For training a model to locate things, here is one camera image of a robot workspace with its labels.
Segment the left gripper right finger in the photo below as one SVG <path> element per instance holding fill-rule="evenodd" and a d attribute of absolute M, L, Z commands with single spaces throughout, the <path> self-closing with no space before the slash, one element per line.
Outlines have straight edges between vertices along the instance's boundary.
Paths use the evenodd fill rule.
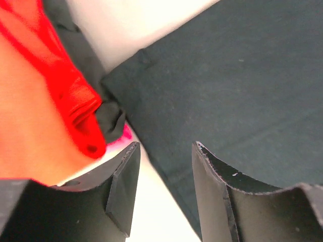
<path fill-rule="evenodd" d="M 322 241 L 322 186 L 278 188 L 192 145 L 203 241 Z"/>

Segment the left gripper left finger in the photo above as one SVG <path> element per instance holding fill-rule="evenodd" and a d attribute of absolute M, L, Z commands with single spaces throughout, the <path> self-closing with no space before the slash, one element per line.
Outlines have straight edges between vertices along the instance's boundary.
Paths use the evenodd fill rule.
<path fill-rule="evenodd" d="M 125 241 L 130 236 L 140 145 L 62 186 L 1 180 L 1 241 Z"/>

